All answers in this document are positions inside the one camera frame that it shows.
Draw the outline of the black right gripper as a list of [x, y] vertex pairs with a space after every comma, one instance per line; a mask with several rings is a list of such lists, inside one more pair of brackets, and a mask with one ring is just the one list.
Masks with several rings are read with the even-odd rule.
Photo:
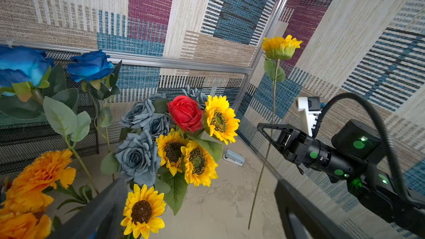
[[[287, 161], [297, 166], [312, 164], [319, 158], [320, 143], [299, 129], [284, 124], [259, 123], [257, 130]], [[273, 138], [274, 132], [277, 132], [277, 139]]]

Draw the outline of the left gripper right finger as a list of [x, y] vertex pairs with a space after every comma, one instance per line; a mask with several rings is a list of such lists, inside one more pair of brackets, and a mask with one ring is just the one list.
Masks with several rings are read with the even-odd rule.
[[278, 180], [274, 195], [286, 238], [351, 238], [285, 179]]

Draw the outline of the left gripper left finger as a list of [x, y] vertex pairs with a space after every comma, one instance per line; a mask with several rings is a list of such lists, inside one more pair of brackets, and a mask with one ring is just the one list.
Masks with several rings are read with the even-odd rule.
[[50, 239], [119, 239], [127, 199], [127, 183], [115, 180], [68, 222], [52, 232]]

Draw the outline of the large yellow sunflower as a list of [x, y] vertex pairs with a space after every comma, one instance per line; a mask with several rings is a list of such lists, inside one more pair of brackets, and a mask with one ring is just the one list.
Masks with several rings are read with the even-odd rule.
[[205, 103], [206, 118], [205, 130], [210, 137], [216, 138], [226, 145], [235, 143], [236, 131], [239, 129], [240, 120], [236, 118], [235, 111], [230, 107], [226, 96], [208, 96]]

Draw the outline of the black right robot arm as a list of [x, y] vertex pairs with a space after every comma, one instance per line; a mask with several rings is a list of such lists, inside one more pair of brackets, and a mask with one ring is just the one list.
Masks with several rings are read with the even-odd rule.
[[257, 129], [287, 161], [323, 172], [331, 183], [346, 181], [349, 193], [365, 208], [424, 238], [425, 208], [403, 201], [396, 193], [395, 178], [377, 169], [386, 150], [369, 125], [349, 120], [333, 136], [331, 146], [292, 125], [259, 123]]

